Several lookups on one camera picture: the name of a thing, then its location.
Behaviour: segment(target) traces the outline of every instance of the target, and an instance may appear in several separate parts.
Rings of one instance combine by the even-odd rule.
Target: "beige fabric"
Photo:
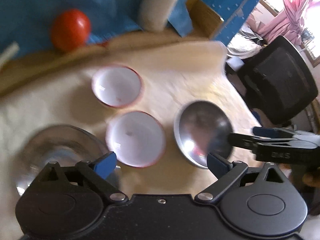
[[[167,28],[160,33],[143,31],[125,33],[112,38],[108,41],[106,47],[90,45],[65,54],[53,49],[38,51],[12,60],[3,66],[0,71],[0,98],[40,76],[60,71],[72,65],[78,65],[79,62],[84,62],[90,58],[100,57],[105,54],[115,54],[119,51],[158,48],[183,41],[207,40],[208,38],[199,28],[194,28],[192,33],[183,38],[173,28]]]
[[[14,215],[18,199],[13,175],[15,155],[37,129],[68,123],[104,139],[108,120],[118,112],[146,111],[166,131],[164,156],[154,166],[132,168],[121,165],[121,190],[133,193],[191,193],[195,195],[216,178],[208,170],[189,164],[173,139],[173,119],[186,103],[207,99],[222,108],[236,132],[250,133],[259,125],[226,79],[223,67],[227,50],[220,42],[185,42],[149,50],[122,52],[81,63],[77,69],[46,76],[24,86],[0,102],[0,239],[18,239],[21,231]],[[103,107],[91,92],[90,79],[108,63],[135,69],[144,82],[141,100],[129,109]],[[253,154],[236,148],[231,160],[259,165]]]

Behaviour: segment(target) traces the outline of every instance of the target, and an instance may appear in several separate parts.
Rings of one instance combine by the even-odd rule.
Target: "white bowl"
[[[106,143],[122,163],[133,167],[155,164],[165,150],[165,133],[162,125],[151,115],[128,112],[111,120]]]
[[[92,78],[92,91],[106,106],[125,107],[137,100],[142,90],[142,79],[133,69],[110,65]]]

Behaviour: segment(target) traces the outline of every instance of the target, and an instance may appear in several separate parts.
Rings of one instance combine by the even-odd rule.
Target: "stainless steel bowl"
[[[233,132],[230,120],[214,103],[195,101],[182,108],[174,121],[174,136],[182,154],[199,168],[207,169],[207,155],[215,152],[229,158]]]
[[[20,195],[49,161],[74,166],[81,160],[94,161],[108,153],[108,147],[91,133],[71,125],[54,125],[36,133],[24,146],[13,167]],[[118,187],[120,167],[107,181]]]

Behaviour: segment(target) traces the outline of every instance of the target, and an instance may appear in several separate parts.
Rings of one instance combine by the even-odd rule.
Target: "table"
[[[99,51],[94,57],[64,63],[65,70],[44,76],[2,98],[0,238],[18,239],[21,236],[14,216],[19,198],[13,181],[14,170],[19,168],[17,155],[35,130],[49,124],[75,125],[103,140],[107,123],[115,114],[131,109],[146,111],[164,126],[166,152],[157,164],[148,168],[120,164],[121,190],[129,197],[133,193],[195,195],[212,184],[216,178],[210,171],[191,165],[179,152],[172,127],[181,106],[196,99],[210,100],[221,107],[236,132],[249,134],[253,126],[259,125],[225,77],[226,56],[225,46],[215,41],[188,41],[113,53]],[[135,69],[145,85],[141,101],[118,112],[100,105],[90,89],[94,72],[111,62]],[[250,166],[260,165],[245,149],[235,148],[230,160],[235,159]]]

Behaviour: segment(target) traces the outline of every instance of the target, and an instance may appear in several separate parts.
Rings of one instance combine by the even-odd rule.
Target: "tomato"
[[[78,9],[63,12],[53,22],[51,41],[64,52],[83,46],[89,38],[91,23],[89,18]]]

